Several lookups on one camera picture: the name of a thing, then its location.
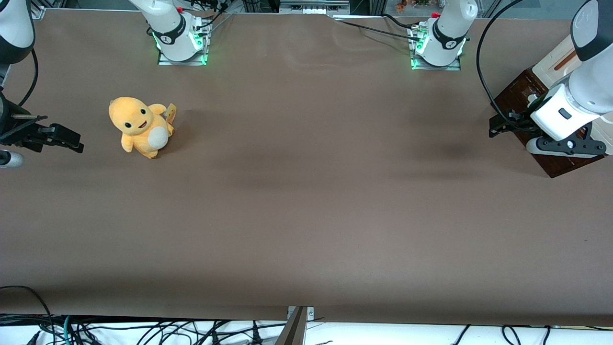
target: metal bracket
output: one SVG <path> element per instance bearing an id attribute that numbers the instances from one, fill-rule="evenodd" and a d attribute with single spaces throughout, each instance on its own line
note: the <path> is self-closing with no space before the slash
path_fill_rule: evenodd
<path id="1" fill-rule="evenodd" d="M 287 319 L 292 316 L 292 313 L 297 307 L 291 306 L 287 307 Z M 315 320 L 315 307 L 306 307 L 306 320 L 313 321 Z"/>
<path id="2" fill-rule="evenodd" d="M 313 307 L 289 307 L 287 309 L 289 320 L 283 327 L 275 345 L 303 345 L 305 332 L 307 331 L 307 320 L 314 317 Z"/>
<path id="3" fill-rule="evenodd" d="M 597 141 L 590 137 L 592 135 L 592 123 L 587 123 L 582 128 L 585 130 L 582 138 L 576 133 L 560 141 L 555 141 L 548 136 L 543 136 L 536 140 L 536 147 L 543 152 L 565 153 L 569 156 L 604 155 L 606 145 L 602 141 Z"/>

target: plush toy arm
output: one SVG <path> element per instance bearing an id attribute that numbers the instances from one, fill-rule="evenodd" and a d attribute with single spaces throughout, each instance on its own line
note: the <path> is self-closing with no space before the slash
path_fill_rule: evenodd
<path id="1" fill-rule="evenodd" d="M 154 114 L 159 115 L 162 115 L 166 111 L 166 107 L 162 104 L 152 104 L 149 106 L 149 109 L 151 109 Z"/>
<path id="2" fill-rule="evenodd" d="M 125 134 L 121 135 L 121 146 L 127 153 L 132 152 L 133 145 L 134 143 L 132 142 L 132 137 Z"/>

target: plush toy tail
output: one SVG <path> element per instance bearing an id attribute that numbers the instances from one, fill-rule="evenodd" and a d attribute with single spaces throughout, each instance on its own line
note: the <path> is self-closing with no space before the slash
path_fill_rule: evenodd
<path id="1" fill-rule="evenodd" d="M 162 104 L 152 104 L 149 106 L 149 109 L 154 114 L 158 114 L 158 115 L 162 115 L 166 111 L 166 107 L 163 106 Z"/>
<path id="2" fill-rule="evenodd" d="M 172 122 L 175 120 L 175 115 L 177 114 L 177 107 L 174 104 L 170 103 L 168 109 L 166 109 L 166 113 L 164 113 L 164 118 L 166 118 L 166 122 L 172 125 Z"/>

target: white surface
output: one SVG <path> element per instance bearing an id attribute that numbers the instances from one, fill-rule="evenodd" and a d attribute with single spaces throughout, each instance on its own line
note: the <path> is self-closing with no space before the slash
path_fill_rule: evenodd
<path id="1" fill-rule="evenodd" d="M 258 325 L 275 324 L 277 321 L 259 321 Z M 108 327 L 133 327 L 137 325 L 154 325 L 155 323 L 138 324 L 104 324 Z M 213 322 L 197 322 L 201 333 L 212 326 Z M 220 328 L 220 331 L 237 331 L 251 328 L 251 321 L 232 321 Z M 338 322 L 310 322 L 307 325 L 305 345 L 317 345 L 332 340 L 330 345 L 356 345 L 356 344 L 382 344 L 382 345 L 450 345 L 456 341 L 462 331 L 462 325 L 392 325 L 392 324 L 349 324 Z M 540 345 L 545 336 L 544 328 L 514 327 L 523 345 Z M 263 328 L 259 330 L 263 339 L 278 336 L 282 327 Z M 2 345 L 24 345 L 33 334 L 38 331 L 36 326 L 13 326 L 0 327 L 0 339 Z M 93 330 L 98 340 L 103 345 L 134 345 L 147 329 L 137 330 Z M 509 330 L 508 337 L 513 341 L 513 335 Z M 196 338 L 192 333 L 181 332 L 191 335 L 191 340 Z M 159 342 L 159 335 L 149 345 Z M 223 344 L 237 344 L 247 341 L 246 335 L 237 335 L 229 338 Z M 51 336 L 41 333 L 37 345 L 44 345 L 51 341 Z M 506 344 L 501 333 L 501 327 L 496 326 L 471 326 L 460 345 L 496 345 Z M 552 328 L 547 345 L 610 345 L 613 344 L 613 331 L 598 330 L 572 330 Z M 171 336 L 164 345 L 189 345 L 185 336 Z"/>

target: plush toy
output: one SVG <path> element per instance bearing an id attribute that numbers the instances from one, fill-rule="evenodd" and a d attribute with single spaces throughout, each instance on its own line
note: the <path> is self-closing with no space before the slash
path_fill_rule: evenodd
<path id="1" fill-rule="evenodd" d="M 132 152 L 134 147 L 147 158 L 156 158 L 158 150 L 174 133 L 172 121 L 176 113 L 177 108 L 172 103 L 166 109 L 162 104 L 146 106 L 132 97 L 119 97 L 109 105 L 111 121 L 123 132 L 123 149 Z"/>

